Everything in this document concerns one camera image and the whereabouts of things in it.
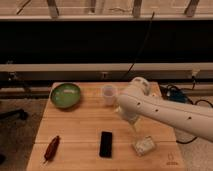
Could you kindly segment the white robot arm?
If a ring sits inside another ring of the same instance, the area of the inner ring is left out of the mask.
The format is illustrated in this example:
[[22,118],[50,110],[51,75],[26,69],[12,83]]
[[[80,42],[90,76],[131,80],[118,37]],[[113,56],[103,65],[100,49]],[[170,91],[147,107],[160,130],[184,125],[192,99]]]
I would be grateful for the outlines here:
[[143,77],[133,78],[117,96],[121,117],[135,122],[140,115],[213,142],[213,108],[163,100],[151,95]]

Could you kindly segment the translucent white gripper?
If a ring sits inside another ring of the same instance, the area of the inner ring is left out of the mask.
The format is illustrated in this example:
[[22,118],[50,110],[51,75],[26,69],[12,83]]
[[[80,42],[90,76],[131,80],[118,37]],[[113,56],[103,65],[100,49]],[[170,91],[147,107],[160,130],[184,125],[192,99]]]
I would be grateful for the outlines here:
[[137,141],[139,139],[139,135],[135,127],[135,124],[138,121],[139,116],[136,114],[131,115],[128,111],[125,111],[121,107],[116,108],[116,113],[121,117],[122,120],[126,121],[131,126],[133,130],[134,140]]

